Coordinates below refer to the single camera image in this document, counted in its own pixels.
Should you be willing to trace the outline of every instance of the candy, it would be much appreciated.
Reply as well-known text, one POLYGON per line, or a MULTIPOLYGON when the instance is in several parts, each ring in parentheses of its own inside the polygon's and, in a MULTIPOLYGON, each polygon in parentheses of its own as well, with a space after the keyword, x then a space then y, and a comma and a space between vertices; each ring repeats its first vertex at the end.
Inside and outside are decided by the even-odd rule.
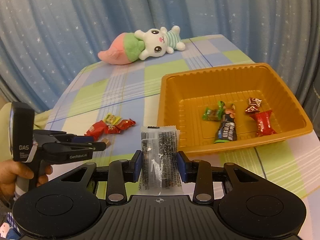
POLYGON ((136 124, 136 122, 131 119, 129 119, 129 120, 124 119, 124 120, 121 120, 121 122, 119 124, 117 124, 116 127, 118 127, 120 130, 127 130, 135 124, 136 124))
POLYGON ((108 148, 111 145, 111 142, 107 138, 103 138, 101 141, 106 144, 106 148, 108 148))
POLYGON ((116 127, 115 125, 106 125, 105 129, 104 129, 104 133, 106 134, 116 134, 116 133, 120 133, 121 130, 116 127))
POLYGON ((247 113, 259 112, 258 107, 261 105, 262 100, 258 98, 248 98, 249 106, 245 110, 247 113))
POLYGON ((202 119, 206 121, 220 121, 225 108, 224 102, 218 101, 218 107, 218 109, 214 110, 207 107, 204 111, 202 119))
POLYGON ((276 133, 276 131, 273 130, 270 124, 271 113, 272 113, 272 110, 269 110, 269 111, 250 115, 250 117, 257 122, 257 126, 258 126, 258 131, 256 133, 257 137, 276 133))
POLYGON ((102 120, 99 122, 96 122, 94 125, 92 125, 89 128, 89 130, 87 130, 87 133, 85 134, 85 136, 92 136, 93 141, 97 141, 99 137, 102 135, 106 126, 107 125, 102 120))
POLYGON ((108 114, 105 116, 105 118, 103 118, 103 121, 104 121, 105 123, 115 125, 120 119, 121 119, 120 116, 117 116, 117 115, 113 115, 113 114, 111 114, 111 113, 108 113, 108 114))
POLYGON ((214 143, 230 142, 237 140, 236 133, 236 107, 231 105, 231 109, 225 109, 221 118, 221 125, 217 131, 214 143))

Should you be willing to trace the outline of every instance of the plush toy's eye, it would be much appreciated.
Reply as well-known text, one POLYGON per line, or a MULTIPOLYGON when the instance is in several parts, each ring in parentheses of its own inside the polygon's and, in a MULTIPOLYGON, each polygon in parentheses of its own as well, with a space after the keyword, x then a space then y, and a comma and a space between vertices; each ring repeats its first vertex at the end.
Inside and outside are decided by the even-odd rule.
POLYGON ((155 53, 159 53, 161 50, 162 50, 162 48, 160 46, 155 47, 155 53))

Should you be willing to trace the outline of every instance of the checkered tablecloth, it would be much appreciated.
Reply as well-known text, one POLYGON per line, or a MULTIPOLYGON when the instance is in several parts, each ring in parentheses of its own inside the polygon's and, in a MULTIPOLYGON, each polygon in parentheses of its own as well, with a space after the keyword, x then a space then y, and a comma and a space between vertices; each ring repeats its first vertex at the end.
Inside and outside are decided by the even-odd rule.
MULTIPOLYGON (((112 145, 96 153, 99 166, 117 159, 130 159, 141 148, 140 126, 156 126, 161 78, 165 74, 220 65, 245 64, 252 60, 222 35, 184 40, 185 51, 175 51, 159 58, 148 58, 129 65, 98 62, 85 67, 63 93, 49 117, 46 129, 84 134, 95 122, 111 112, 137 122, 122 134, 109 136, 112 145)), ((308 215, 300 236, 316 240, 320 236, 320 143, 311 133, 261 147, 222 152, 201 159, 214 166, 234 162, 269 179, 303 199, 308 215)), ((56 177, 79 163, 57 165, 56 177)), ((126 183, 127 193, 134 194, 138 184, 126 183)), ((184 184, 186 194, 194 185, 184 184)), ((215 197, 222 196, 219 184, 215 197)), ((106 184, 101 183, 98 197, 103 198, 106 184)))

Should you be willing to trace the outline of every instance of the yellow-orange container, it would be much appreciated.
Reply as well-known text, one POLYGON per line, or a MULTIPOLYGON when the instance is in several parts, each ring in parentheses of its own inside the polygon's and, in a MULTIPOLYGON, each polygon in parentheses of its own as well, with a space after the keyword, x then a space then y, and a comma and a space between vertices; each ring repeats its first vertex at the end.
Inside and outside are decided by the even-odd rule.
POLYGON ((310 133, 312 124, 278 74, 264 63, 191 70, 162 78, 158 126, 181 130, 179 150, 188 155, 252 147, 310 133), (256 137, 257 124, 245 113, 248 98, 262 100, 260 111, 272 109, 270 121, 277 134, 256 137), (217 101, 236 106, 238 140, 214 144, 220 122, 202 120, 205 108, 217 101))

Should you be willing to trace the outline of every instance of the white bunny plush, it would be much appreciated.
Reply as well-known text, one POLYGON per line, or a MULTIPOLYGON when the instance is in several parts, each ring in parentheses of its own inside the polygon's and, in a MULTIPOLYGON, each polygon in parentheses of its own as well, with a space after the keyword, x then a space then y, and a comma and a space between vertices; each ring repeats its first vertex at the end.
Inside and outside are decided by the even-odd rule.
POLYGON ((166 52, 173 53, 174 49, 184 50, 185 44, 181 41, 180 27, 175 25, 170 31, 165 27, 158 29, 150 29, 146 33, 138 30, 134 33, 137 39, 143 40, 145 49, 140 53, 139 59, 145 60, 147 57, 161 57, 166 52))

